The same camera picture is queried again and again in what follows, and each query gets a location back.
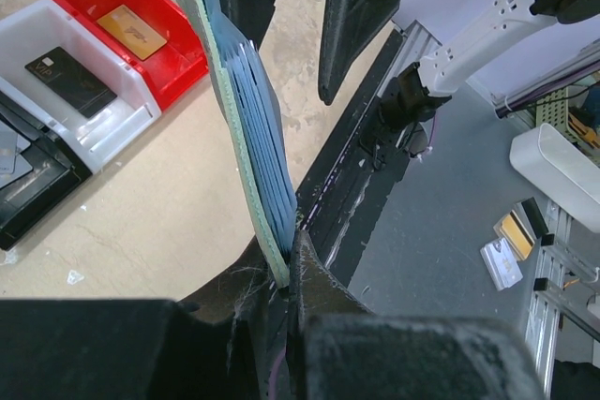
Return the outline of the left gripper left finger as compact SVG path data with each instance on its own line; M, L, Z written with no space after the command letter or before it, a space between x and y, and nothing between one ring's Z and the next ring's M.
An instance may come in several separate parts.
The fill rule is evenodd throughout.
M1 302L5 399L264 399L273 285L251 241L203 287L166 298Z

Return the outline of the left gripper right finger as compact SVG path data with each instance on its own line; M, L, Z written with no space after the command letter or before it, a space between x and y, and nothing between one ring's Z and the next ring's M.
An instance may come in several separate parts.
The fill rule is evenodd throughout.
M543 399L524 342L489 319L387 317L320 261L307 231L291 252L288 368L299 399Z

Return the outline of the green card holder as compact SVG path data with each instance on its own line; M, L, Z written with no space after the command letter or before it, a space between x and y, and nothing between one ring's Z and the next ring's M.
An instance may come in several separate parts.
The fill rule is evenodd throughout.
M176 1L206 54L259 246L276 285L286 288L297 201L277 95L254 43L222 12L218 0Z

